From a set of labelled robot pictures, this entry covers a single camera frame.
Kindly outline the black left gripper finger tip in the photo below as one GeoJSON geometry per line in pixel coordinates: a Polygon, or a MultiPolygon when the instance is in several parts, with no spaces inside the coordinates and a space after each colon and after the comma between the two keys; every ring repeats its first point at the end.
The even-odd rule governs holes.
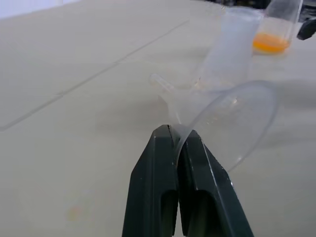
{"type": "Polygon", "coordinates": [[[299,40],[307,40],[311,38],[315,32],[316,32],[316,18],[311,18],[302,24],[297,34],[297,38],[299,40]]]}

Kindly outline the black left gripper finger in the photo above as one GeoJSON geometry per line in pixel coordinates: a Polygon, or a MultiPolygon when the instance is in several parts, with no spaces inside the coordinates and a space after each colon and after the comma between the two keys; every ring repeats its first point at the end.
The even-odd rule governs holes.
{"type": "Polygon", "coordinates": [[[131,172],[122,237],[173,237],[178,188],[170,126],[162,125],[131,172]]]}
{"type": "Polygon", "coordinates": [[[177,164],[185,237],[254,237],[226,170],[192,131],[177,164]]]}

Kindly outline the clear plastic funnel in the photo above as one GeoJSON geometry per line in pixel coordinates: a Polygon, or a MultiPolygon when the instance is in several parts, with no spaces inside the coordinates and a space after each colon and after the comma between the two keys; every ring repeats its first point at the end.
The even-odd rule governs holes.
{"type": "Polygon", "coordinates": [[[279,107],[277,89],[268,81],[249,81],[224,90],[178,89],[158,74],[150,75],[149,82],[167,104],[176,156],[196,131],[226,171],[256,149],[279,107]]]}

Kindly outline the clear cup with orange liquid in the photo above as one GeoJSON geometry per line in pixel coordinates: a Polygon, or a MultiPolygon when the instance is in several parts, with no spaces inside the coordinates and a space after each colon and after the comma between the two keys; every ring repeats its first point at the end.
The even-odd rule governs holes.
{"type": "Polygon", "coordinates": [[[282,54],[290,46],[303,0],[271,0],[253,40],[253,50],[262,54],[282,54]]]}

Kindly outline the frosted plastic bottle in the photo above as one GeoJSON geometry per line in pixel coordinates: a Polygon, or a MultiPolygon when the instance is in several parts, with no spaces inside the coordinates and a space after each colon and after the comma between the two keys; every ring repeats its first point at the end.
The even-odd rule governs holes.
{"type": "Polygon", "coordinates": [[[227,7],[219,37],[199,68],[195,87],[221,91],[247,81],[252,44],[263,18],[249,7],[227,7]]]}

